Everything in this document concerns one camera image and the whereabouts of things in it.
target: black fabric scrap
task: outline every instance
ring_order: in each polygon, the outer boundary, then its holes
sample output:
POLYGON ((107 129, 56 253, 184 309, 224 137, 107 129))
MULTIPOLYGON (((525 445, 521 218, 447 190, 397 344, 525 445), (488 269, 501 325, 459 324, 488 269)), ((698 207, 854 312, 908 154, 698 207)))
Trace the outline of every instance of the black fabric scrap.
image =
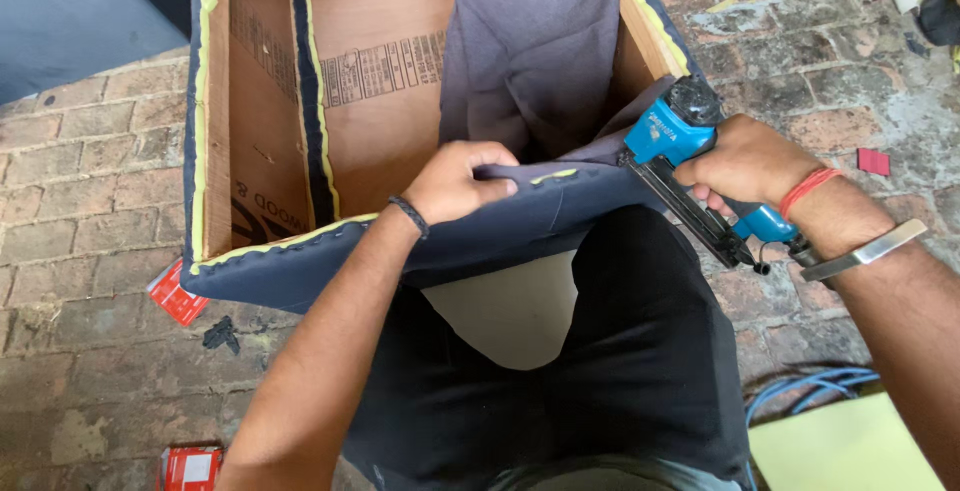
POLYGON ((235 332, 234 321, 231 320, 231 317, 224 316, 220 319, 220 322, 203 333, 203 347, 205 349, 216 349, 226 343, 233 350, 233 354, 237 355, 240 353, 240 342, 237 341, 235 332))
POLYGON ((910 52, 923 59, 930 59, 930 49, 924 46, 924 43, 919 42, 916 35, 908 31, 903 34, 903 38, 906 39, 906 48, 909 49, 910 52))
POLYGON ((919 6, 917 25, 933 46, 960 44, 960 6, 956 0, 926 0, 919 6))

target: forearm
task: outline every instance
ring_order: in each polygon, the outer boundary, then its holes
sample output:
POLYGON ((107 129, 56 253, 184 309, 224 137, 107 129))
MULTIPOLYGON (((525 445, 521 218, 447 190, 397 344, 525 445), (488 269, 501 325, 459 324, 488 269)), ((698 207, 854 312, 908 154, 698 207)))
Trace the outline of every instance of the forearm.
POLYGON ((310 481, 330 484, 403 264, 419 236, 390 205, 361 238, 257 389, 230 447, 222 485, 234 475, 250 485, 252 473, 266 473, 245 467, 274 467, 269 472, 276 481, 295 476, 300 464, 310 481))
MULTIPOLYGON (((843 178, 791 210, 823 258, 852 251, 895 226, 843 178)), ((833 279, 891 399, 948 488, 960 488, 960 277, 911 242, 833 279)))

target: yellow foam sheet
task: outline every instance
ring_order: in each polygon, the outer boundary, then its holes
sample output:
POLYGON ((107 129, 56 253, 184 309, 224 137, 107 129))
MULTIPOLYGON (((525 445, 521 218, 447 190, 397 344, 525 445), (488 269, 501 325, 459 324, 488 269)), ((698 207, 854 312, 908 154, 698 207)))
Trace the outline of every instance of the yellow foam sheet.
POLYGON ((773 491, 942 490, 886 393, 835 402, 750 429, 773 491))

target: red thread bracelet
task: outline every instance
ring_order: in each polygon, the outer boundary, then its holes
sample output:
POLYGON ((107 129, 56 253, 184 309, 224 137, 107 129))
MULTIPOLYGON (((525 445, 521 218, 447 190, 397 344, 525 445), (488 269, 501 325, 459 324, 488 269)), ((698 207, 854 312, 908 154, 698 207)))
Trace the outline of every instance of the red thread bracelet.
POLYGON ((814 170, 813 173, 803 181, 797 183, 797 185, 793 189, 790 189, 790 192, 783 197, 783 200, 780 201, 779 210, 783 219, 789 223, 790 221, 787 214, 789 214, 793 204, 834 176, 843 176, 843 171, 836 168, 823 167, 814 170))

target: red card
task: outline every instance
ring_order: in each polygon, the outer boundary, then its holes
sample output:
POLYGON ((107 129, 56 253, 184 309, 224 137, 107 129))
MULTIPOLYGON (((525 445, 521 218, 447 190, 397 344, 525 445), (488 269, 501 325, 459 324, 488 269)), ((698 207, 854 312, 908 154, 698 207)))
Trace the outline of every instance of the red card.
POLYGON ((181 258, 147 285, 147 292, 153 301, 170 313, 177 322, 189 325, 197 318, 210 299, 190 294, 180 286, 180 271, 184 265, 181 258))
POLYGON ((857 148, 856 167, 871 174, 890 176, 890 155, 866 148, 857 148))
POLYGON ((223 456, 219 446, 164 449, 156 491, 212 491, 223 456))

